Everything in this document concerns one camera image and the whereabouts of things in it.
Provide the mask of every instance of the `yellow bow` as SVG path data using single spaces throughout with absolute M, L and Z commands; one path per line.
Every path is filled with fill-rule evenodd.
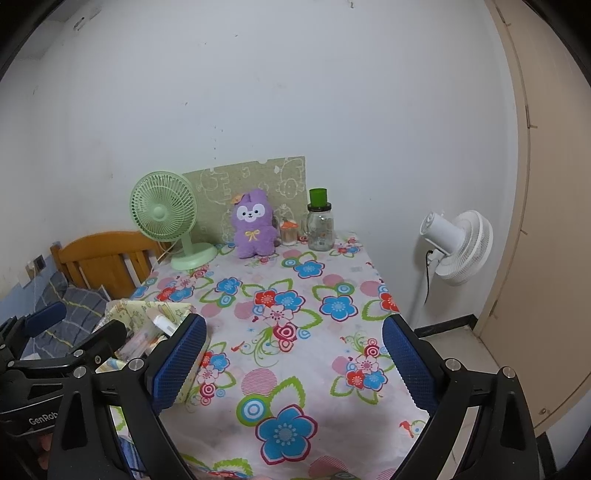
M 257 240 L 256 236 L 261 233 L 259 229 L 253 230 L 252 232 L 246 232 L 244 235 L 248 237 L 248 241 L 252 242 L 253 240 Z

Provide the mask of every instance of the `cabinet door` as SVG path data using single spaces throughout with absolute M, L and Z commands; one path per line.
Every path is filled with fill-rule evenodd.
M 523 75 L 530 176 L 515 257 L 481 338 L 516 370 L 538 426 L 591 372 L 591 87 L 526 4 L 496 3 Z

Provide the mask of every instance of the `fan base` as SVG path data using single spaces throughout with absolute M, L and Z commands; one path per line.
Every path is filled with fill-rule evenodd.
M 211 262 L 217 256 L 217 248 L 212 244 L 193 244 L 193 252 L 191 255 L 182 252 L 173 255 L 170 260 L 171 267 L 179 271 L 193 270 Z

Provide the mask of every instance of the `yellow patterned box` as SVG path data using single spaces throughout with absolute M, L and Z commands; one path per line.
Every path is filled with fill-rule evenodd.
M 141 301 L 141 300 L 114 300 L 107 304 L 105 317 L 96 326 L 96 329 L 102 327 L 111 320 L 118 320 L 125 324 L 127 328 L 127 340 L 130 340 L 143 327 L 145 322 L 149 322 L 146 314 L 148 309 L 156 308 L 168 320 L 175 325 L 180 325 L 183 320 L 191 313 L 190 303 L 167 303 L 163 301 Z M 203 360 L 203 355 L 209 347 L 209 336 L 199 352 L 195 363 L 193 364 L 187 379 L 178 392 L 175 403 L 184 403 L 187 400 L 189 391 L 193 386 L 197 370 Z M 96 371 L 110 372 L 113 370 L 120 370 L 125 366 L 126 362 L 115 358 L 109 358 Z

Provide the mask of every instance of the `green cap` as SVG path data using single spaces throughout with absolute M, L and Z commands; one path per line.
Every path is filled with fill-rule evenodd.
M 310 206 L 322 208 L 328 204 L 326 189 L 310 189 Z

